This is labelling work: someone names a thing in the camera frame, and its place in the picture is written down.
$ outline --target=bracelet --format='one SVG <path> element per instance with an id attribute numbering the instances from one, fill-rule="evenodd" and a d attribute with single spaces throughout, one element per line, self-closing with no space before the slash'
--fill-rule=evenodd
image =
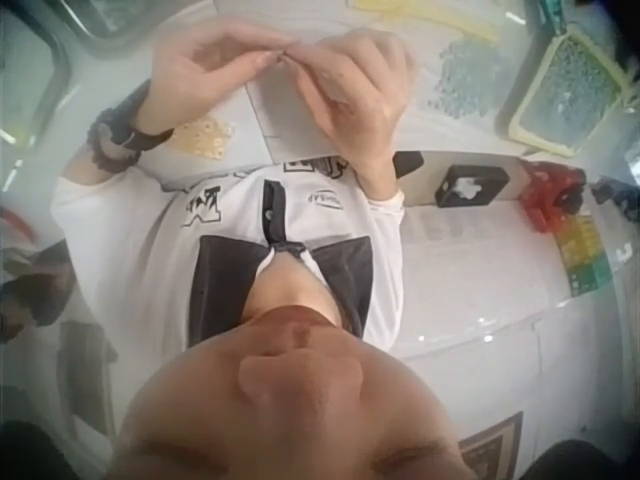
<path id="1" fill-rule="evenodd" d="M 112 115 L 112 109 L 108 109 L 100 114 L 98 119 L 89 129 L 87 144 L 93 150 L 93 156 L 91 157 L 91 159 L 96 167 L 98 167 L 100 170 L 115 175 L 118 173 L 122 173 L 128 168 L 133 167 L 135 164 L 137 164 L 140 160 L 140 157 L 142 156 L 142 152 L 131 152 L 131 156 L 122 160 L 113 159 L 106 153 L 104 153 L 104 149 L 102 148 L 102 144 L 100 143 L 100 134 L 98 132 L 98 129 L 100 125 L 105 123 L 105 120 L 110 118 Z"/>

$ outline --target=nose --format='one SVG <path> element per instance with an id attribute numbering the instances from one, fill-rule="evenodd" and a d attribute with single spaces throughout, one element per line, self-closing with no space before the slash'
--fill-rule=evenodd
<path id="1" fill-rule="evenodd" d="M 344 424 L 358 409 L 362 381 L 357 359 L 328 356 L 310 348 L 248 357 L 238 371 L 240 389 L 258 421 L 271 431 L 294 434 L 318 435 Z"/>

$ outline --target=hand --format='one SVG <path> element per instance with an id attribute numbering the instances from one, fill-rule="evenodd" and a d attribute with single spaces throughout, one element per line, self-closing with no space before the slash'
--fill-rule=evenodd
<path id="1" fill-rule="evenodd" d="M 208 20 L 161 42 L 149 95 L 133 126 L 156 135 L 205 116 L 292 42 L 284 33 L 236 19 Z"/>
<path id="2" fill-rule="evenodd" d="M 285 55 L 303 100 L 338 153 L 359 176 L 388 172 L 393 134 L 416 74 L 404 43 L 390 33 L 355 30 L 318 45 L 294 44 Z M 324 82 L 341 98 L 331 98 Z"/>

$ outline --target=sleeve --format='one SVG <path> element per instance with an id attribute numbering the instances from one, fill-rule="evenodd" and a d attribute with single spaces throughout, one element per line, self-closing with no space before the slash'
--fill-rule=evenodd
<path id="1" fill-rule="evenodd" d="M 80 290 L 98 321 L 135 291 L 145 250 L 172 193 L 137 168 L 96 186 L 60 178 L 51 212 L 66 237 Z"/>
<path id="2" fill-rule="evenodd" d="M 404 194 L 384 202 L 369 200 L 373 219 L 373 292 L 364 341 L 381 350 L 391 348 L 400 331 L 404 304 L 400 223 Z"/>

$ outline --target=neck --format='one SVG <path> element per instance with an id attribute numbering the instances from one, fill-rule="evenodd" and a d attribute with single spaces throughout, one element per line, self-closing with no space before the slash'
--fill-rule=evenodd
<path id="1" fill-rule="evenodd" d="M 340 308 L 329 289 L 293 256 L 277 253 L 256 278 L 247 297 L 242 321 L 293 305 L 311 308 L 334 325 L 342 326 Z"/>

